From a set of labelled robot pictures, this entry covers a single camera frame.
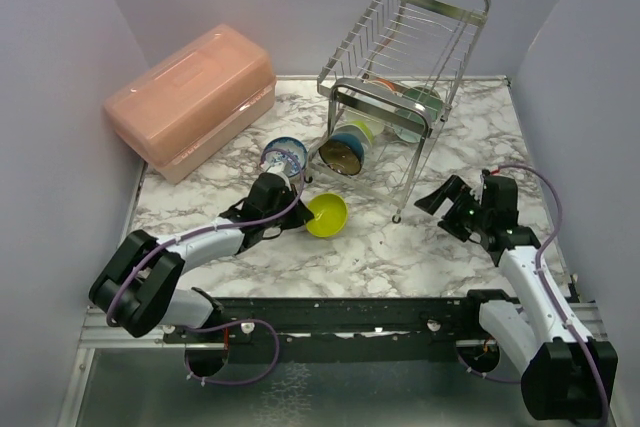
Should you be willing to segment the yellow-green bottom bowl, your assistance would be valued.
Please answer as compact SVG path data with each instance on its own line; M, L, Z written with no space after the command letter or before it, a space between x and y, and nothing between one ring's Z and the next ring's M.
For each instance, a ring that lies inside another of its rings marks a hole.
M347 204L337 194L319 194L307 203L307 208L313 214L313 218L305 224L305 227L315 237L332 237L340 233L347 223Z

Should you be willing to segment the blue white patterned bowl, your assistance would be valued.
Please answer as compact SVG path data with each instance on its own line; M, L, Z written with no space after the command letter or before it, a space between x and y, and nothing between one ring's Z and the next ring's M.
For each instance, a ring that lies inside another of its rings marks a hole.
M261 155L261 166L283 164L284 173L293 178L305 170L307 160L308 151L304 144L296 138L284 136L271 140L265 146Z

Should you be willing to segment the dark teal beige bowl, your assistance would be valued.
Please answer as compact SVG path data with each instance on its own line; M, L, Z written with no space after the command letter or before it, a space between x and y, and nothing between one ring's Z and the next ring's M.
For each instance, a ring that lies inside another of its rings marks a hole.
M332 134L318 150L321 160L334 172L354 176L361 172L365 157L363 142L353 133Z

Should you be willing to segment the mint green brown-rimmed bowl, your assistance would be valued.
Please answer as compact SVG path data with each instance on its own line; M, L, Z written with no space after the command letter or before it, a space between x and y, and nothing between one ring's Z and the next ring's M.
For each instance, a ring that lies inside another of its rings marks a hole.
M412 87L404 91L402 96L422 105L432 117L440 115L443 102L435 90L424 86Z

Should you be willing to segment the white grey bottom bowl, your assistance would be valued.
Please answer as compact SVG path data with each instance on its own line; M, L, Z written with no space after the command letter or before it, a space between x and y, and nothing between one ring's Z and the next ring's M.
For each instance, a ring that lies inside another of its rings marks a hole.
M376 119L364 118L362 122L367 126L367 128L371 131L371 135L376 137L382 134L385 130L385 124Z

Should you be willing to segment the lime green white bowl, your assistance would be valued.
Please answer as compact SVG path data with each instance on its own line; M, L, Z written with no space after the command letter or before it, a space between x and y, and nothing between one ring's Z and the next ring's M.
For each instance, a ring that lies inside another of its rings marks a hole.
M349 122L345 125L350 133L356 135L360 142L369 146L373 143L373 134L366 124L360 121Z

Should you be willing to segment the white orange bowl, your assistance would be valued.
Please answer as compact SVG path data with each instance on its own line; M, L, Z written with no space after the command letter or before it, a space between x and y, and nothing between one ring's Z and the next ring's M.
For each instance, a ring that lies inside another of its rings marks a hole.
M381 78L374 78L374 79L367 79L366 83L385 88L396 95L400 95L400 91L398 90L396 85L393 82L390 82L388 80L381 79Z

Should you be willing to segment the stainless steel dish rack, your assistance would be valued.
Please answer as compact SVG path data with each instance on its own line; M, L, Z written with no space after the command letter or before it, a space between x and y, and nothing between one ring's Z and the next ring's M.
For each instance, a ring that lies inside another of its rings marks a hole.
M392 208L391 219L399 223L448 120L490 8L491 0L372 0L317 77L328 111L325 131L309 149L308 178L334 179L375 198ZM366 83L374 78L393 82L400 95ZM402 96L419 86L440 95L437 118ZM320 146L347 123L364 118L383 122L384 132L371 146L364 144L359 174L334 172L321 160ZM392 130L410 121L429 127L416 144L401 141Z

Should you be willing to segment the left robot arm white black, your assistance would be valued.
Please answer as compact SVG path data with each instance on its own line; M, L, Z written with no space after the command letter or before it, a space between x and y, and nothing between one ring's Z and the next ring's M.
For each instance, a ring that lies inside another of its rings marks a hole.
M180 277L265 239L271 228L296 229L314 219L301 191L280 174L262 173L247 196L213 221L164 238L138 229L128 234L89 289L89 300L135 338L161 325L186 326L206 342L221 318L205 294L177 288Z

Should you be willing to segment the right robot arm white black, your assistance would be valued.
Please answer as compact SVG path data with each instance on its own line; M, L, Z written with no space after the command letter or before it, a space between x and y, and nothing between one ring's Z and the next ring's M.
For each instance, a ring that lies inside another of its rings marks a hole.
M618 356L596 339L553 280L541 243L519 222L514 179L485 172L472 188L451 176L415 203L439 219L441 229L462 242L477 235L519 300L486 300L463 309L461 330L490 334L520 374L520 389L536 420L598 420L606 423Z

